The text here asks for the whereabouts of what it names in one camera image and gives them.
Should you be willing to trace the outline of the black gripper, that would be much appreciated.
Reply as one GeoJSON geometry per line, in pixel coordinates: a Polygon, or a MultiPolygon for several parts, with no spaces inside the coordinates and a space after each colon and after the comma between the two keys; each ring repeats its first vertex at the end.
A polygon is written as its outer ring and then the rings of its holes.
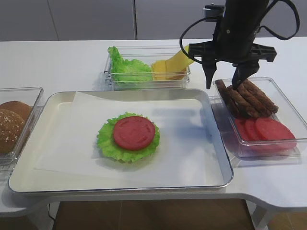
{"type": "Polygon", "coordinates": [[[237,65],[232,77],[234,90],[258,72],[258,60],[274,61],[273,47],[254,43],[268,4],[267,0],[227,0],[222,18],[214,22],[212,40],[189,45],[188,57],[201,57],[206,89],[211,88],[218,61],[237,65]]]}

